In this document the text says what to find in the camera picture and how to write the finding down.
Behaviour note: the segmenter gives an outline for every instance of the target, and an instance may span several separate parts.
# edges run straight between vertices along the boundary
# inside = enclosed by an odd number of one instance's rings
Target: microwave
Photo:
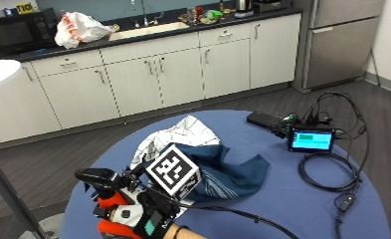
[[[0,18],[0,53],[22,53],[57,46],[54,9]]]

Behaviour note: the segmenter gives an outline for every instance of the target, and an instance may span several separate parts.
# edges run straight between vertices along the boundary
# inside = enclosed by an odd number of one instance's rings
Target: monitor screen
[[[332,131],[296,130],[293,132],[292,148],[331,150],[333,144]]]

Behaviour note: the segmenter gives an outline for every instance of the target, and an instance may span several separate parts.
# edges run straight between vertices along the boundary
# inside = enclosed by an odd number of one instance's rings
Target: drawer
[[[106,64],[199,47],[198,33],[155,39],[102,49]]]
[[[248,38],[249,24],[235,25],[199,32],[199,41],[203,47]]]
[[[101,50],[49,58],[33,62],[39,77],[103,66]]]

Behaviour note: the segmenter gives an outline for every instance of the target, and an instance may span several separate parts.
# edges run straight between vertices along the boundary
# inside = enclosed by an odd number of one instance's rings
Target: gray floor
[[[210,105],[195,111],[230,109],[263,111],[277,116],[291,113],[303,115],[327,91],[348,92],[364,111],[372,133],[370,157],[365,171],[380,192],[391,226],[391,92],[366,82],[340,85],[308,95],[288,88]],[[323,110],[331,112],[337,126],[353,126],[354,115],[342,99],[327,101]],[[0,149],[4,171],[39,220],[65,211],[70,193],[78,182],[74,171],[91,166],[106,150],[134,131],[170,116]],[[357,160],[364,156],[365,142],[365,138],[360,138],[353,145],[352,155]],[[0,198],[0,238],[18,238],[24,232],[25,229],[12,216],[12,210]]]

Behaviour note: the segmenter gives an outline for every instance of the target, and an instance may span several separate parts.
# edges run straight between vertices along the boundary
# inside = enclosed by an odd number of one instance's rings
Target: plastic bag
[[[114,30],[91,16],[79,12],[66,13],[58,25],[55,42],[67,49],[77,48],[81,42],[101,40]]]

